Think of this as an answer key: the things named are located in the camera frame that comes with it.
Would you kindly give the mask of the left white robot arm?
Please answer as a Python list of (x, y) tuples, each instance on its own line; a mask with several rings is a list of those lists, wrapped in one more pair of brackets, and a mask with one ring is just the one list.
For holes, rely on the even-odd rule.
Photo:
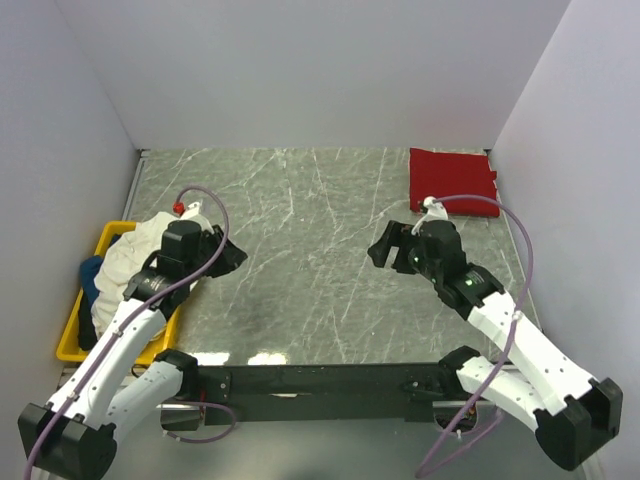
[(71, 378), (42, 406), (18, 418), (27, 457), (24, 478), (39, 468), (66, 479), (101, 479), (119, 442), (142, 416), (169, 399), (189, 403), (201, 391), (195, 357), (166, 349), (127, 387), (138, 355), (203, 277), (238, 269), (247, 255), (218, 225), (169, 223), (159, 249), (129, 280), (106, 332)]

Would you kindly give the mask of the dark red t shirt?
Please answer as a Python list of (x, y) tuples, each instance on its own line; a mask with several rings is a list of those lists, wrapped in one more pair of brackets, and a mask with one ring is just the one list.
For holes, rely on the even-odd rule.
[(477, 195), (497, 200), (497, 172), (486, 154), (409, 150), (409, 208), (418, 213), (423, 200)]

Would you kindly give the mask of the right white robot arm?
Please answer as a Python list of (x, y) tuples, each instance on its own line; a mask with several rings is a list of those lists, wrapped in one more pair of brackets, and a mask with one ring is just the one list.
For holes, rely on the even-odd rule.
[(621, 388), (596, 379), (558, 349), (525, 315), (486, 268), (468, 261), (455, 225), (429, 220), (420, 227), (391, 221), (368, 249), (377, 268), (392, 263), (400, 274), (420, 274), (438, 298), (506, 354), (518, 372), (495, 371), (470, 348), (442, 360), (439, 387), (460, 399), (479, 394), (518, 419), (535, 435), (547, 457), (573, 471), (620, 430)]

